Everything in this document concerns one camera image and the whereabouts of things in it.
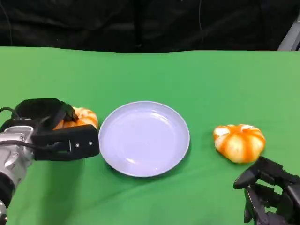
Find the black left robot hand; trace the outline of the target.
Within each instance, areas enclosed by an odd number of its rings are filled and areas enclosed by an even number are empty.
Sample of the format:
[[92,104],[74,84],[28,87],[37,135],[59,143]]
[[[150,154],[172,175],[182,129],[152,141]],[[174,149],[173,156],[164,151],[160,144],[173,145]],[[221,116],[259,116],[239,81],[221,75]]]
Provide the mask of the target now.
[[78,120],[74,108],[57,98],[26,99],[15,110],[20,117],[36,120],[49,129],[55,129],[62,121]]

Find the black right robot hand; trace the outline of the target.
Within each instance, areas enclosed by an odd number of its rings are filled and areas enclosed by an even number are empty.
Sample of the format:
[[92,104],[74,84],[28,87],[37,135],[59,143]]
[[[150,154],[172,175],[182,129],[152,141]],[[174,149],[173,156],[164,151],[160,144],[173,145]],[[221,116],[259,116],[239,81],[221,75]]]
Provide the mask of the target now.
[[260,156],[234,182],[246,199],[244,223],[298,225],[300,223],[300,177]]

